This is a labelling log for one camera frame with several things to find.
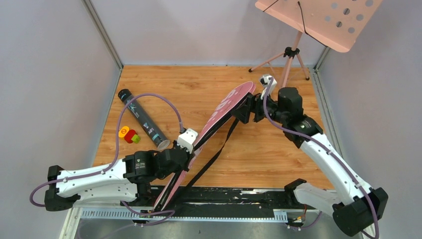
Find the pink racket bag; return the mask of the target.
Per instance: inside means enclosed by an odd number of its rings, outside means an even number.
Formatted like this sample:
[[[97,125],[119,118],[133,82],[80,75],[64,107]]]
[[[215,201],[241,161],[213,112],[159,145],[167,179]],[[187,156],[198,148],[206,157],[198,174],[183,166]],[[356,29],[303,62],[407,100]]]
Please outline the pink racket bag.
[[[191,169],[193,162],[200,154],[203,146],[212,137],[218,129],[223,126],[231,117],[231,111],[236,109],[240,103],[245,99],[245,96],[255,91],[255,84],[252,82],[243,83],[233,90],[231,90],[219,105],[215,108],[209,120],[206,122],[202,131],[199,132],[196,141],[194,142],[193,159],[190,162],[189,170]],[[154,204],[154,209],[162,210],[174,199],[176,191],[186,177],[188,171],[181,170],[171,177],[171,180],[164,187],[161,194],[158,196]]]

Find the black shuttlecock tube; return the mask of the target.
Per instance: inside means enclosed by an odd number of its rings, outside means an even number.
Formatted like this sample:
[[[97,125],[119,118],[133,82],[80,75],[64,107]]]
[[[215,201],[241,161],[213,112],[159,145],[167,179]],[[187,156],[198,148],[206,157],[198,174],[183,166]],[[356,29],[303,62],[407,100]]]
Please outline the black shuttlecock tube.
[[[140,105],[140,103],[137,100],[134,100],[132,92],[129,89],[122,89],[117,95],[125,105],[128,105],[127,109],[141,125],[148,137],[154,142],[157,149],[164,150],[167,148],[170,145],[169,139]]]

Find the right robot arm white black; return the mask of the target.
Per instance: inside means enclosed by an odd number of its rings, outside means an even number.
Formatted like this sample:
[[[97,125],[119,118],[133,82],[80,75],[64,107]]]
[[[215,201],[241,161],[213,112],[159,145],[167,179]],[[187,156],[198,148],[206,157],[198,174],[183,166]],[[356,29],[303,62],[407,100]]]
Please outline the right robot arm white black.
[[[305,204],[330,215],[350,237],[358,233],[370,239],[380,237],[378,221],[388,200],[386,191],[373,188],[342,159],[322,128],[304,114],[303,99],[296,88],[281,88],[276,101],[267,90],[256,95],[249,93],[232,114],[243,123],[248,123],[250,114],[254,114],[255,122],[266,118],[310,157],[334,186],[335,193],[330,193],[297,179],[284,194],[287,206]]]

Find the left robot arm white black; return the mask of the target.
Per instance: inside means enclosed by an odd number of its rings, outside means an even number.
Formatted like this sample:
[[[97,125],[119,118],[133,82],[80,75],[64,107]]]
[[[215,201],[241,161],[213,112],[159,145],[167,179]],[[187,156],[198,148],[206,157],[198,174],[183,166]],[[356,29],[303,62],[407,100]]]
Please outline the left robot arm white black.
[[[137,151],[115,162],[81,170],[58,165],[48,171],[47,211],[64,211],[83,203],[126,202],[130,206],[153,207],[166,193],[156,196],[150,183],[180,175],[188,168],[193,153],[175,146],[163,151]]]

